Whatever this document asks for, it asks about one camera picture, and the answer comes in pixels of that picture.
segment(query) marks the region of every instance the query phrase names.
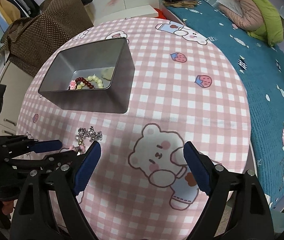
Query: pearl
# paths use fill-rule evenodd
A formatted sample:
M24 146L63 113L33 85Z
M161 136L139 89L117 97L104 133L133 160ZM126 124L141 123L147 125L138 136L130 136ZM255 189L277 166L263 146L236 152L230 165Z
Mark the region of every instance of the pearl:
M79 142L81 140L81 137L79 135L74 136L74 139Z

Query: pink gingham tablecloth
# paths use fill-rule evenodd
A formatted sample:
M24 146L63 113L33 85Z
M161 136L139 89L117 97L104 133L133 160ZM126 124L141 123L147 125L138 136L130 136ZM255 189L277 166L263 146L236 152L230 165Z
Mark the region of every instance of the pink gingham tablecloth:
M112 37L127 37L135 63L127 113L67 111L40 97L58 52ZM184 143L243 172L251 130L245 88L223 53L199 33L155 18L103 23L64 44L35 76L17 125L18 134L64 147L76 145L80 127L102 132L101 159L77 199L103 240L183 239L208 199L186 165ZM56 199L53 206L57 212Z

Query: metal tray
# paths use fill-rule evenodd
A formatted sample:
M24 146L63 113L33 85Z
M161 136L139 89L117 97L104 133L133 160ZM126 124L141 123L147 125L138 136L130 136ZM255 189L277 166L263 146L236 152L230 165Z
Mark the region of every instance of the metal tray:
M102 89L68 90L71 80L115 66L111 81ZM134 76L134 63L126 38L95 41L58 53L38 93L65 110L102 113L127 111Z

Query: teal bedspread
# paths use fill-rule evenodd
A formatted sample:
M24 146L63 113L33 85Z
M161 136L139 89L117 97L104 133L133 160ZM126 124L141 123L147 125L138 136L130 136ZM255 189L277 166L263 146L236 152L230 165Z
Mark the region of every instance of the teal bedspread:
M270 207L284 195L284 53L252 38L205 1L168 9L213 42L240 76L250 107L258 178Z

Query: drawer handle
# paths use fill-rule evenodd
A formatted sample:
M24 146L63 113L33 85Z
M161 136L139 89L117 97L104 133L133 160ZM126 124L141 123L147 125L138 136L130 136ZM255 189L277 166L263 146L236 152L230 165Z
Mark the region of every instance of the drawer handle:
M8 135L14 135L13 133L8 132L8 131L6 131L6 130L2 130L1 132L4 132L4 133L6 133L6 134L8 134Z
M12 122L12 121L10 121L10 120L8 120L8 119L3 119L5 122L8 122L8 123L10 123L10 124L13 124L13 126L16 126L16 123L15 122Z

